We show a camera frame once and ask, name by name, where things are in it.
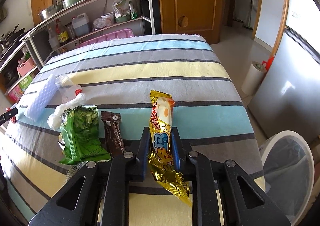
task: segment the knife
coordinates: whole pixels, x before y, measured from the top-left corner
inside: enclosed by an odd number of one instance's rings
[[[0,125],[4,124],[6,121],[8,121],[9,119],[11,119],[12,117],[14,117],[17,114],[18,114],[17,108],[13,108],[13,109],[9,110],[8,112],[2,114],[0,116]]]

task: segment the glass bottle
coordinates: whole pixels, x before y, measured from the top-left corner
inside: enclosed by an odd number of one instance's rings
[[[56,20],[56,34],[58,36],[58,40],[61,46],[69,42],[69,35],[67,29],[59,19]]]
[[[55,51],[60,47],[59,40],[54,30],[49,26],[48,26],[48,33],[49,33],[49,44],[52,50]]]

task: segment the blue stripe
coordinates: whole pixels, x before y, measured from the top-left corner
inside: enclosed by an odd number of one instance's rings
[[[124,53],[124,52],[132,52],[132,51],[141,51],[141,50],[154,50],[154,49],[168,49],[168,48],[181,48],[181,49],[204,49],[204,50],[212,50],[212,48],[205,41],[177,41],[177,40],[169,40],[169,41],[154,41],[154,42],[141,42],[131,45],[117,45],[108,48],[97,48],[96,50],[92,50],[90,52],[82,52],[75,56],[65,58],[65,55],[61,55],[64,59],[56,60],[56,62],[52,64],[46,64],[39,73],[43,73],[44,71],[53,70],[57,67],[60,67],[65,64],[70,64],[73,62],[77,62],[80,60],[93,58],[93,57],[102,57],[112,54]]]
[[[151,108],[99,109],[121,114],[121,135],[124,139],[140,139],[144,127],[149,126]],[[54,109],[46,108],[41,118],[33,122],[21,115],[19,121],[50,129],[47,119]],[[104,137],[104,127],[99,114],[99,137]],[[182,139],[211,138],[253,133],[243,106],[176,106],[172,125],[178,127]]]
[[[35,216],[31,209],[26,205],[25,201],[20,197],[20,195],[13,188],[11,183],[7,180],[8,193],[11,200],[14,202],[18,210],[22,213],[23,217],[30,222],[30,220]]]

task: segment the ice cream wrapper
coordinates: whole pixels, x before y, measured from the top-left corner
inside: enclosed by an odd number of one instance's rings
[[[152,90],[150,92],[152,111],[149,122],[151,133],[151,153],[148,161],[155,180],[191,206],[189,185],[183,181],[182,173],[177,173],[173,166],[171,125],[174,100],[170,94]]]

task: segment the pink basket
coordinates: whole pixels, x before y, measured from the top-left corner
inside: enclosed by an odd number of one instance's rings
[[[21,76],[24,76],[31,69],[33,69],[34,65],[35,65],[35,63],[33,62],[33,59],[30,57],[26,62],[24,62],[20,65],[20,67],[17,69],[17,71]]]
[[[81,47],[84,47],[87,45],[95,44],[95,43],[106,41],[106,40],[124,39],[124,38],[132,38],[132,37],[134,37],[132,29],[122,29],[119,31],[108,33],[108,34],[102,35],[100,37],[85,41],[85,42],[77,45],[76,48],[81,48]]]

